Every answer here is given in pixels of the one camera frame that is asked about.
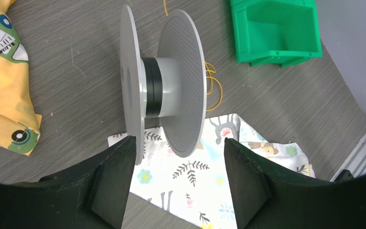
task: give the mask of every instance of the gray table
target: gray table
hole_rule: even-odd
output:
[[[237,63],[228,2],[167,1],[169,10],[191,15],[224,86],[221,106],[207,117],[238,113],[268,141],[297,142],[317,177],[329,179],[366,132],[362,111],[325,48],[323,58],[294,67]],[[125,132],[119,22],[126,3],[142,55],[155,56],[162,0],[18,0],[9,10],[30,57],[30,94],[43,121],[31,156],[0,148],[0,182],[37,181],[101,152],[107,136]],[[209,107],[218,98],[209,96]],[[156,125],[152,120],[147,127]],[[134,195],[124,221],[134,229],[195,228]]]

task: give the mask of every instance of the flower print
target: flower print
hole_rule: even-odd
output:
[[[137,178],[141,184],[149,184],[152,179],[152,175],[149,170],[141,169],[140,173],[137,175]]]
[[[288,146],[285,150],[289,156],[296,156],[298,154],[295,146]]]
[[[214,229],[214,226],[212,224],[207,224],[207,225],[201,225],[200,228],[201,229]]]
[[[232,129],[225,127],[224,129],[221,130],[221,138],[225,139],[225,138],[233,138],[234,135],[232,133]]]
[[[173,152],[173,150],[171,148],[168,149],[168,154],[167,156],[176,156],[176,154]]]
[[[221,208],[218,211],[221,212],[220,219],[226,219],[228,221],[235,220],[235,212],[232,205],[221,204]]]
[[[215,181],[216,181],[218,187],[222,187],[226,183],[225,177],[223,177],[221,175],[217,176],[217,179]]]
[[[194,199],[190,197],[189,194],[186,193],[186,203],[188,208],[194,208]]]

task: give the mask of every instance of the perforated spool disc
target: perforated spool disc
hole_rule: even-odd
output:
[[[135,164],[139,165],[144,149],[146,92],[143,85],[146,85],[146,80],[142,75],[134,17],[127,5],[122,7],[120,24],[120,65],[124,118],[127,134],[137,138]]]
[[[161,117],[166,139],[180,157],[191,155],[200,141],[206,106],[205,61],[193,20],[182,10],[169,14],[161,34],[158,57],[180,65],[183,101],[178,116]]]

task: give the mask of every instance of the cartoon car print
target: cartoon car print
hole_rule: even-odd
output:
[[[29,61],[19,36],[4,14],[0,15],[0,56],[14,63]]]
[[[39,135],[33,130],[26,128],[25,130],[16,130],[12,133],[12,143],[8,150],[19,154],[30,152],[37,144]]]

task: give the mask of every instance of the white wall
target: white wall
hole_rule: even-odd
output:
[[[366,114],[366,0],[315,0],[321,39]]]

